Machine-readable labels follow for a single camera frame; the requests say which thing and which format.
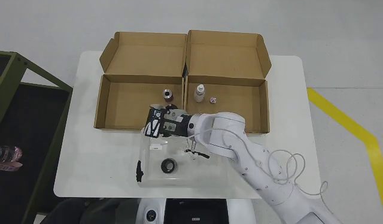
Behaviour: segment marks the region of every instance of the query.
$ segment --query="transparent plastic box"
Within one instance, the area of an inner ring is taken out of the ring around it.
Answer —
[[[141,132],[139,160],[144,175],[139,186],[228,187],[227,158],[210,153],[201,144],[192,149],[194,144],[183,137],[150,138]],[[209,159],[186,153],[187,149],[204,153]],[[177,163],[176,169],[169,174],[161,169],[162,162],[168,158]]]

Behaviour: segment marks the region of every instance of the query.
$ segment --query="cardboard box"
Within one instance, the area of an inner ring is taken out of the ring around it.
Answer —
[[[183,107],[186,34],[116,32],[102,52],[95,128],[137,129],[146,123],[150,104]]]
[[[246,120],[246,132],[269,132],[268,83],[271,62],[263,37],[214,31],[189,31],[187,39],[184,108],[189,114],[238,113]],[[205,98],[194,100],[198,84]],[[210,97],[217,103],[210,104]]]

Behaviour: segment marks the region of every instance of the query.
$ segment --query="floor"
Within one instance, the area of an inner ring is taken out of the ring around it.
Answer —
[[[78,58],[115,31],[257,32],[272,55],[302,58],[306,84],[374,134],[383,149],[383,0],[0,0],[0,50],[73,85]],[[41,83],[28,73],[25,81]],[[310,104],[324,199],[343,223],[382,223],[364,144]],[[259,223],[280,223],[254,201]]]

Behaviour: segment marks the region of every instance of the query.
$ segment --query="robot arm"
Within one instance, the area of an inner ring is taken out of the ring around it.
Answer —
[[[284,170],[263,145],[252,143],[247,138],[243,117],[234,113],[193,116],[183,113],[175,117],[173,113],[181,111],[162,109],[161,112],[163,115],[155,115],[151,108],[145,128],[147,136],[158,137],[164,133],[189,137],[211,153],[228,157],[234,169],[273,208],[283,223],[340,223],[331,212],[318,207],[297,186],[286,180]],[[180,128],[169,130],[169,124]]]

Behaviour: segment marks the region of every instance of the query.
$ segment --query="yellow tape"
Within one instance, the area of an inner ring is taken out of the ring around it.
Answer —
[[[365,130],[358,123],[353,121],[340,109],[335,107],[331,102],[323,98],[314,89],[307,89],[309,100],[319,109],[324,111],[332,119],[342,125],[347,131],[352,133],[360,141],[364,142],[369,155],[372,172],[375,177],[376,185],[378,186],[379,196],[383,204],[383,157],[379,148],[378,140],[369,131]]]

